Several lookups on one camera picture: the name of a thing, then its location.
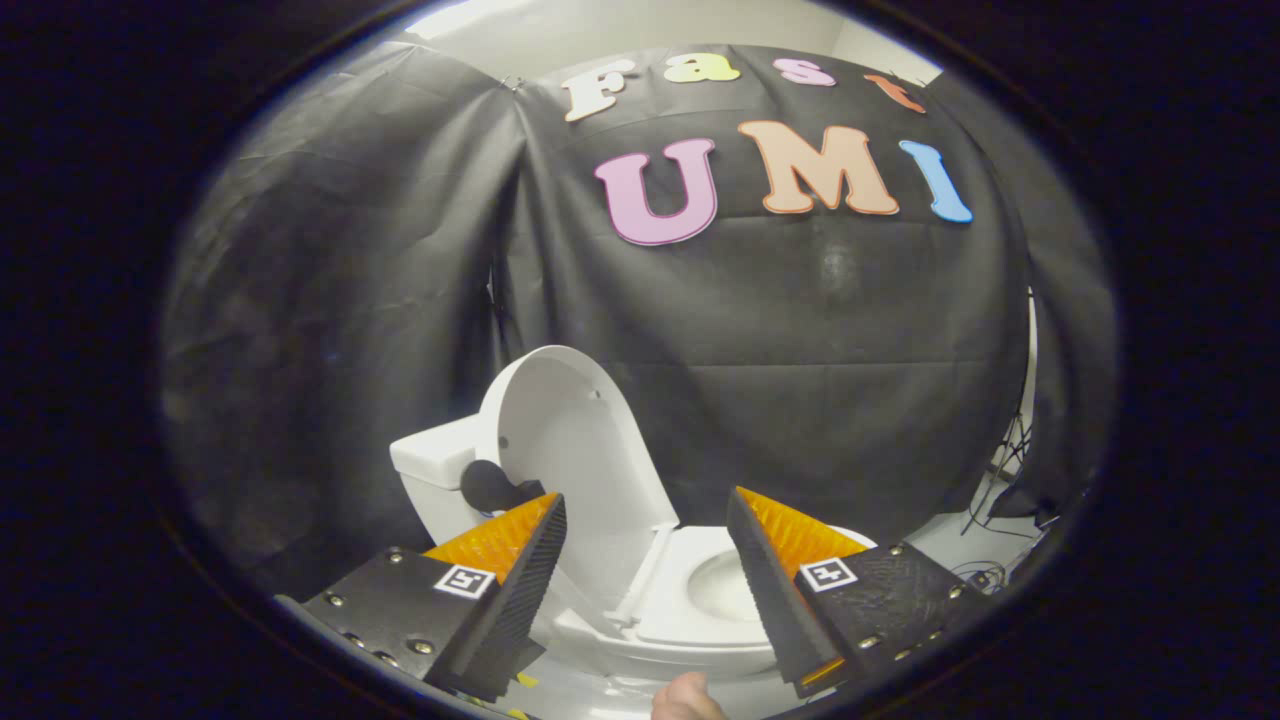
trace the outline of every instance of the toilet tank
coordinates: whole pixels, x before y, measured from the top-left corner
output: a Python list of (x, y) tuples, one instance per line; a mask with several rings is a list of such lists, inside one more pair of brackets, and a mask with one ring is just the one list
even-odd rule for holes
[(618, 387), (582, 352), (541, 347), (494, 379), (475, 423), (476, 459), (564, 496), (558, 569), (593, 606), (618, 607), (655, 533), (678, 523)]
[(462, 471), (475, 460), (476, 429), (471, 415), (392, 443), (392, 465), (435, 544), (488, 520), (462, 498)]

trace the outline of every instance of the toilet bowl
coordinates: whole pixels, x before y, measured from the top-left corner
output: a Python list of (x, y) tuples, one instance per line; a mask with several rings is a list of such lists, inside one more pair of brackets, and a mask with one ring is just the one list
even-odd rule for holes
[(436, 543), (488, 519), (461, 492), (474, 460), (564, 496), (568, 534), (530, 632), (561, 662), (659, 680), (774, 665), (727, 529), (678, 527), (622, 392), (586, 355), (538, 348), (494, 379), (477, 414), (396, 441), (390, 452)]

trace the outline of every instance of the toilet seat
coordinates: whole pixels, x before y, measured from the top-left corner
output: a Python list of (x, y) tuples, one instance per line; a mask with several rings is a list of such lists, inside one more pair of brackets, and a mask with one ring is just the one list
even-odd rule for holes
[[(723, 579), (739, 587), (719, 588), (722, 594), (737, 596), (745, 606), (739, 609), (736, 620), (732, 618), (735, 609), (726, 607), (724, 612), (714, 614), (714, 610), (699, 603), (695, 597), (698, 589), (690, 588), (690, 580), (699, 570), (707, 571), (709, 564), (723, 562), (722, 559), (737, 566), (736, 578), (726, 573)], [(721, 647), (769, 644), (746, 588), (746, 578), (741, 574), (733, 539), (723, 527), (687, 527), (671, 534), (636, 615), (640, 621), (635, 634), (644, 642)]]
[(586, 355), (538, 348), (499, 373), (476, 415), (390, 450), (436, 543), (484, 521), (460, 492), (471, 460), (564, 496), (568, 533), (530, 632), (548, 656), (588, 673), (667, 680), (689, 670), (746, 676), (774, 664), (727, 529), (677, 528), (626, 398)]

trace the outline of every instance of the orange letter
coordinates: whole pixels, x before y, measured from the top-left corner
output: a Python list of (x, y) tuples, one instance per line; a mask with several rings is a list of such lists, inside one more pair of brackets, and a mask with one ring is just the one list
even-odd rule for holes
[(845, 201), (859, 213), (892, 215), (897, 200), (890, 196), (870, 152), (867, 133), (860, 129), (831, 126), (822, 138), (822, 152), (813, 149), (794, 129), (774, 120), (751, 120), (737, 131), (755, 140), (769, 176), (769, 195), (764, 208), (771, 213), (808, 213), (813, 199), (800, 191), (799, 174), (835, 210), (840, 206), (840, 186), (849, 178)]
[(904, 108), (908, 108), (908, 109), (911, 109), (911, 110), (915, 110), (916, 113), (920, 113), (922, 115), (924, 114), (924, 108), (922, 108), (914, 100), (911, 100), (910, 97), (908, 97), (906, 96), (906, 91), (902, 90), (901, 87), (899, 87), (899, 86), (893, 85), (892, 82), (882, 78), (881, 76), (863, 76), (863, 77), (867, 78), (867, 79), (869, 79), (869, 81), (872, 81), (872, 82), (874, 82), (876, 85), (881, 86), (881, 90), (884, 91), (884, 95), (888, 95), (890, 97), (892, 97), (899, 105), (901, 105)]

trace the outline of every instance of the black cloth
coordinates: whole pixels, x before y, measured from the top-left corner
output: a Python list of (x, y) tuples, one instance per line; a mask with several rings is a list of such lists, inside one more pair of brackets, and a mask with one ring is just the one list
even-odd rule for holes
[[(689, 51), (742, 74), (663, 79)], [(621, 56), (637, 69), (617, 104), (570, 124), (561, 82), (612, 58), (513, 91), (387, 42), (275, 108), (211, 183), (165, 315), (165, 414), (197, 516), (260, 585), (305, 597), (379, 547), (428, 544), (388, 445), (474, 413), (504, 363), (548, 343), (611, 373), (684, 523), (723, 524), (736, 484), (879, 541), (964, 509), (1028, 352), (1034, 279), (984, 145), (1000, 140), (829, 58)], [(777, 58), (838, 85), (783, 79)], [(767, 211), (737, 132), (764, 119), (815, 147), (827, 126), (864, 131), (900, 211)], [(716, 142), (714, 222), (623, 241), (595, 167), (649, 154), (650, 205), (672, 213), (684, 187), (660, 152), (692, 137)], [(931, 211), (901, 140), (942, 154), (973, 223)]]

